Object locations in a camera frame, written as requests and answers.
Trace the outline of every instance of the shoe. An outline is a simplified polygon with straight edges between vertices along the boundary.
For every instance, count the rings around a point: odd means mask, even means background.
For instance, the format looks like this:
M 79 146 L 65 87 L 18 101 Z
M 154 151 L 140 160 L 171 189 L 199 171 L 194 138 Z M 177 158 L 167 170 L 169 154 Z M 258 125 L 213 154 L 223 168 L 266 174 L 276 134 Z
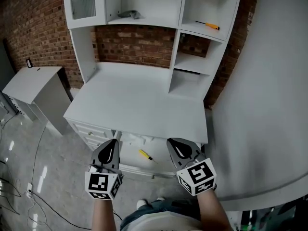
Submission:
M 148 202 L 145 199 L 138 200 L 136 208 L 138 210 L 141 206 L 144 206 L 144 205 L 147 205 L 147 204 L 148 204 Z
M 164 197 L 159 197 L 159 198 L 157 198 L 157 200 L 159 200 L 159 201 L 164 201 L 164 200 L 166 200 Z

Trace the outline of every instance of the brick wall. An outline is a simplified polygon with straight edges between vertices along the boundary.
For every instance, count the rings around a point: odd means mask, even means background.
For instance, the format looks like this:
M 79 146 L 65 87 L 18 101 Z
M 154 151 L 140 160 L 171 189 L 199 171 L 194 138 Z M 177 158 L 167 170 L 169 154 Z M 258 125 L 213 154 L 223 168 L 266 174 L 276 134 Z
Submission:
M 33 66 L 64 67 L 62 81 L 82 86 L 63 0 L 0 0 L 0 24 L 16 70 L 30 58 Z
M 242 51 L 257 0 L 241 0 L 233 31 L 214 81 L 204 100 L 211 107 L 225 87 Z M 175 30 L 138 25 L 96 26 L 92 39 L 97 61 L 158 67 L 170 64 Z M 67 30 L 63 0 L 0 0 L 0 37 L 7 40 L 19 70 L 30 58 L 34 66 L 62 66 L 67 86 L 83 81 Z M 186 35 L 179 51 L 205 57 L 208 40 Z

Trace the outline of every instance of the cabinet door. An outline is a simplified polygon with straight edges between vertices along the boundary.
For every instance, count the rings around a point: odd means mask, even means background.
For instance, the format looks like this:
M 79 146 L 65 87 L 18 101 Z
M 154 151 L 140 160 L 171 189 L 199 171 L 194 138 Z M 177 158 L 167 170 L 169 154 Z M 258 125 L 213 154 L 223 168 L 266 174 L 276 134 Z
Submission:
M 64 0 L 67 27 L 106 24 L 105 0 Z

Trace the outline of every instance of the yellow screwdriver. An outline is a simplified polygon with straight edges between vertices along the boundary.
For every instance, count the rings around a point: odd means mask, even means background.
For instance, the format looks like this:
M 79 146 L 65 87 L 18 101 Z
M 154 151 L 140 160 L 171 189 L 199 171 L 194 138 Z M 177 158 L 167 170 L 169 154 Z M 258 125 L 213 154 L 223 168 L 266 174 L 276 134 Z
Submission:
M 141 154 L 141 155 L 143 155 L 143 156 L 145 156 L 146 158 L 148 158 L 148 159 L 150 159 L 151 161 L 153 161 L 153 162 L 155 162 L 155 163 L 157 163 L 156 161 L 154 161 L 154 159 L 153 158 L 151 158 L 145 151 L 143 151 L 143 150 L 139 150 L 139 153 Z
M 219 29 L 220 29 L 220 27 L 217 26 L 217 25 L 215 25 L 215 24 L 204 23 L 204 22 L 201 22 L 201 21 L 196 21 L 196 22 L 205 24 L 206 26 L 209 26 L 209 27 L 211 27 L 211 28 L 213 28 L 213 29 L 216 29 L 216 30 L 219 30 Z

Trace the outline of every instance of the wall socket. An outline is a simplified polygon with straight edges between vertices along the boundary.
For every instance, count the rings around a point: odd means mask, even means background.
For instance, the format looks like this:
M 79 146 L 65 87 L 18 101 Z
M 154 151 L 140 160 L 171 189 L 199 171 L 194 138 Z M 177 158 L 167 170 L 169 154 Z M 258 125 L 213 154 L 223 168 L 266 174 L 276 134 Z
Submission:
M 31 198 L 31 193 L 30 192 L 32 191 L 32 187 L 33 187 L 33 185 L 31 183 L 28 183 L 27 193 L 26 193 L 28 198 Z

